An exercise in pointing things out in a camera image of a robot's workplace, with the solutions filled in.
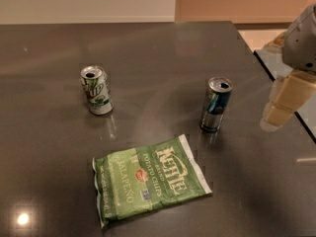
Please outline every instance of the bright light spot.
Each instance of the bright light spot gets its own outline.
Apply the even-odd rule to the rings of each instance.
[[[26,225],[29,222],[30,222],[30,217],[28,214],[22,213],[21,215],[19,215],[19,217],[18,217],[18,224],[19,225]]]

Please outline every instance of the snack bag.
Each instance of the snack bag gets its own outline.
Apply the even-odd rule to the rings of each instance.
[[[210,194],[184,135],[93,159],[101,226]]]

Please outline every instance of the green and silver can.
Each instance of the green and silver can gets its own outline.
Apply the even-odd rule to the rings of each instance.
[[[101,66],[91,65],[81,70],[81,85],[87,104],[94,115],[104,115],[113,108],[108,75]]]
[[[233,85],[227,78],[214,77],[208,80],[200,117],[201,129],[208,132],[219,130],[232,89]]]

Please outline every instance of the can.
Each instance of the can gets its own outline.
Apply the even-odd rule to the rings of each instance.
[[[104,115],[112,110],[114,105],[108,75],[101,66],[91,65],[82,69],[80,81],[91,113]]]
[[[214,77],[208,80],[206,95],[200,117],[200,128],[208,131],[218,131],[227,107],[233,85],[223,77]]]

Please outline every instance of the black can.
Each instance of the black can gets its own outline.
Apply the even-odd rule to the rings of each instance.
[[[200,128],[208,131],[218,131],[222,123],[233,85],[223,77],[208,80],[206,96],[200,117]]]

